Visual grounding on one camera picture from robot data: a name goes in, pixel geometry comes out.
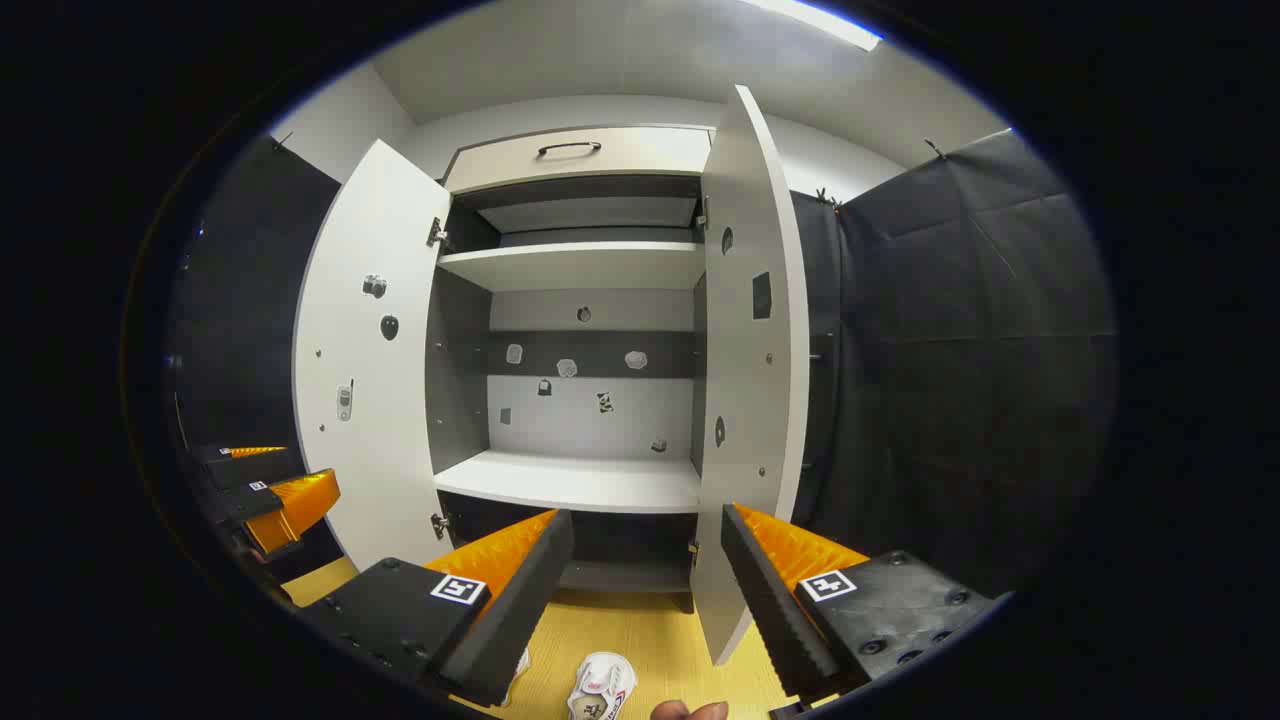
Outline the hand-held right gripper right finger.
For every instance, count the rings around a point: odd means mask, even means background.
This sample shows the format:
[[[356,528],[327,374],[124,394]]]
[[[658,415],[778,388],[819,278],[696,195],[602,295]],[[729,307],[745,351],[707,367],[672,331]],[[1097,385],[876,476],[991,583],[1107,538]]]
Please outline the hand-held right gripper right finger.
[[[906,551],[865,556],[741,503],[723,506],[721,547],[800,705],[928,659],[998,606]]]

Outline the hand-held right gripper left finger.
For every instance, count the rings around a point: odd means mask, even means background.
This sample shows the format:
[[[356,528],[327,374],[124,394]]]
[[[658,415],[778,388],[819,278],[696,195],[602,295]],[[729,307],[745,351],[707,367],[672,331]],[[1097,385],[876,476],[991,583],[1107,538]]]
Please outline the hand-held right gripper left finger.
[[[552,509],[425,565],[383,559],[298,616],[402,685],[490,707],[507,696],[572,551],[572,516]]]

